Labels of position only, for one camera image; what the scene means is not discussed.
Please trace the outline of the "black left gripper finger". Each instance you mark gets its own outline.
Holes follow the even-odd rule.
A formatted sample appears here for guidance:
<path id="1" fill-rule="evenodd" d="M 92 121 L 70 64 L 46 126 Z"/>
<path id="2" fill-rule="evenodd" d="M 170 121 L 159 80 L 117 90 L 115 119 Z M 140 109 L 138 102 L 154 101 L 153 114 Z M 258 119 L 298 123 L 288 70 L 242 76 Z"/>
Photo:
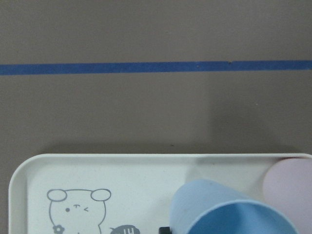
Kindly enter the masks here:
<path id="1" fill-rule="evenodd" d="M 158 229 L 159 234 L 171 234 L 171 229 L 170 227 L 160 227 Z"/>

